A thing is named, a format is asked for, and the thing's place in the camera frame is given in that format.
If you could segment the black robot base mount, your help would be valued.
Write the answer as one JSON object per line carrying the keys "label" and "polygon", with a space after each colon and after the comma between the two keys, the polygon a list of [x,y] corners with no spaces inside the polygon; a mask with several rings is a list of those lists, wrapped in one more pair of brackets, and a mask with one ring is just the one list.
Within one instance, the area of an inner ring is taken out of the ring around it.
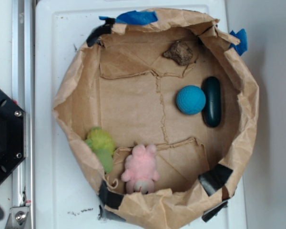
{"label": "black robot base mount", "polygon": [[25,112],[0,89],[0,185],[24,160]]}

